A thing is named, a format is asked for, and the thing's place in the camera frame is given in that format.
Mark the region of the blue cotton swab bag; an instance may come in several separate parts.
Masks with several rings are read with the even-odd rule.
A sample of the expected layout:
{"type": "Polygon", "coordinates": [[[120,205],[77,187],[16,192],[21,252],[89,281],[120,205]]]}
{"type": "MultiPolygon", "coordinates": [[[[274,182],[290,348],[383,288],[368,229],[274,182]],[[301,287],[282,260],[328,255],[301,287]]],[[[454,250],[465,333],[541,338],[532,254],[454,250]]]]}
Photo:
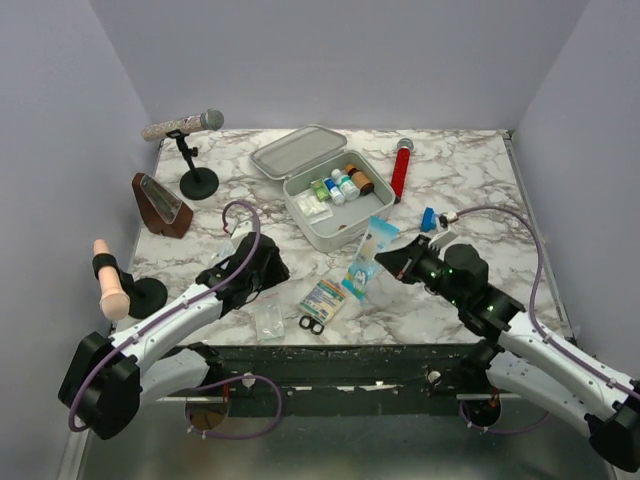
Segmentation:
{"type": "Polygon", "coordinates": [[[369,218],[368,226],[354,258],[342,281],[342,285],[358,300],[366,296],[368,285],[376,275],[378,253],[388,249],[399,234],[399,229],[377,216],[369,218]]]}

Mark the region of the white gauze pad packet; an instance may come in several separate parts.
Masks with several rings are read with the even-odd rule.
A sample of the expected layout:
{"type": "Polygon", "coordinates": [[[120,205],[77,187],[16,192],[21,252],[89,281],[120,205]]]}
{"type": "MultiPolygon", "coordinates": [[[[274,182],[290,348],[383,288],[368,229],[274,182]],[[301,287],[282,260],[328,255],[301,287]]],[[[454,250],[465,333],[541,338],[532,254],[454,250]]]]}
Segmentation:
{"type": "Polygon", "coordinates": [[[320,201],[311,191],[305,191],[296,195],[294,197],[294,202],[303,218],[310,225],[314,225],[333,217],[333,212],[329,205],[324,201],[320,201]]]}

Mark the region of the blue white bandage roll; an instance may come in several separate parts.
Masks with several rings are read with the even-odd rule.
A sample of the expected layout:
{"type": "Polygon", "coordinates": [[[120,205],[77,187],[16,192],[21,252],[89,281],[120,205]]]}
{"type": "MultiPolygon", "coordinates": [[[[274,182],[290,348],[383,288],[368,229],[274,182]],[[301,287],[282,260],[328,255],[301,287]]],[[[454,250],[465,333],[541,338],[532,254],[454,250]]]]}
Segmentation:
{"type": "Polygon", "coordinates": [[[329,192],[330,198],[335,205],[342,205],[346,202],[346,198],[338,186],[331,178],[325,178],[324,184],[329,192]]]}

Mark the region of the brown medicine bottle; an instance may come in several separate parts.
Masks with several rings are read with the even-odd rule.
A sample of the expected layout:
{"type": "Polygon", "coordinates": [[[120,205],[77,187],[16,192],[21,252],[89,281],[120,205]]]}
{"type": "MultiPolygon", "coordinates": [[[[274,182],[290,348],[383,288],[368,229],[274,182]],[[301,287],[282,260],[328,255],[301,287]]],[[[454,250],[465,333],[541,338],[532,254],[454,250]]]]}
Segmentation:
{"type": "Polygon", "coordinates": [[[361,196],[366,196],[374,191],[374,183],[355,165],[348,164],[345,167],[345,171],[351,181],[359,189],[361,196]]]}

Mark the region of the grey medicine kit box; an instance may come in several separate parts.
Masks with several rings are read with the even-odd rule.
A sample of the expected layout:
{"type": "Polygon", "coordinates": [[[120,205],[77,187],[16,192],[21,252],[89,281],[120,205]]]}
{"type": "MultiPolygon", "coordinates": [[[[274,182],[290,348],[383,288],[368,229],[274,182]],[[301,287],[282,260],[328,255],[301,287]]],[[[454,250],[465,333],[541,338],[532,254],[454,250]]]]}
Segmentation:
{"type": "Polygon", "coordinates": [[[282,183],[287,211],[324,253],[359,238],[371,216],[386,219],[395,202],[388,182],[346,145],[344,135],[310,125],[251,154],[263,174],[282,183]]]}

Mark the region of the green small medicine box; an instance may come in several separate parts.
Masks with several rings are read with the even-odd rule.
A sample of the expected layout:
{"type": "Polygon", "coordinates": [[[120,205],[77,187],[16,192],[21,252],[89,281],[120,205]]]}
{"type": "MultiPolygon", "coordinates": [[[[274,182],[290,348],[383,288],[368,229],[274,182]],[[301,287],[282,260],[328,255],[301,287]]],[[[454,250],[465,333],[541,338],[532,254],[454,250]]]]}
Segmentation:
{"type": "Polygon", "coordinates": [[[310,187],[320,202],[328,201],[331,198],[329,190],[322,179],[312,181],[310,187]]]}

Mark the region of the white disinfectant bottle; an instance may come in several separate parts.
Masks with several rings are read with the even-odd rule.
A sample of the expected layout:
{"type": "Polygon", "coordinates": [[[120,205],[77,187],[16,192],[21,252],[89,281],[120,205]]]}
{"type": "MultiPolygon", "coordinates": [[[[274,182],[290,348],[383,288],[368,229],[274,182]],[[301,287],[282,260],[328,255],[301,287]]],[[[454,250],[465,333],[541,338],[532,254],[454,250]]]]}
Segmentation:
{"type": "Polygon", "coordinates": [[[347,201],[353,201],[360,196],[359,188],[343,170],[334,169],[331,177],[347,201]]]}

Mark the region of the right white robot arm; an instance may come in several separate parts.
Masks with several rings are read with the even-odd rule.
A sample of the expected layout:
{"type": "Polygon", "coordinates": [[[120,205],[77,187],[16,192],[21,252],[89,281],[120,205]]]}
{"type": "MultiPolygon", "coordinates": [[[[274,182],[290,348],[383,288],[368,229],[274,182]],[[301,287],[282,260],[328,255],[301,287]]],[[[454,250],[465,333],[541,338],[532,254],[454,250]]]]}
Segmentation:
{"type": "Polygon", "coordinates": [[[519,395],[587,436],[613,466],[638,471],[638,380],[535,323],[519,302],[490,284],[489,266],[474,247],[456,244],[439,252],[420,235],[375,259],[397,280],[420,283],[445,299],[481,337],[481,357],[459,370],[467,389],[480,392],[492,385],[519,395]]]}

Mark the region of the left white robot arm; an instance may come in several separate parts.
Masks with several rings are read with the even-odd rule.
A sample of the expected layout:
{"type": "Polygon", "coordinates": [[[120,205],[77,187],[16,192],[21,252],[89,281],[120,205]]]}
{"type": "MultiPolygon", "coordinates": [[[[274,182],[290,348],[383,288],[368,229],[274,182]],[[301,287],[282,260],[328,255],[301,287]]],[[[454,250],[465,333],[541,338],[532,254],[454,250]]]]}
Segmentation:
{"type": "Polygon", "coordinates": [[[251,232],[232,256],[202,271],[169,305],[120,333],[84,337],[58,392],[69,409],[70,430],[111,439],[147,401],[182,390],[214,393],[220,368],[179,343],[288,278],[275,241],[251,232]]]}

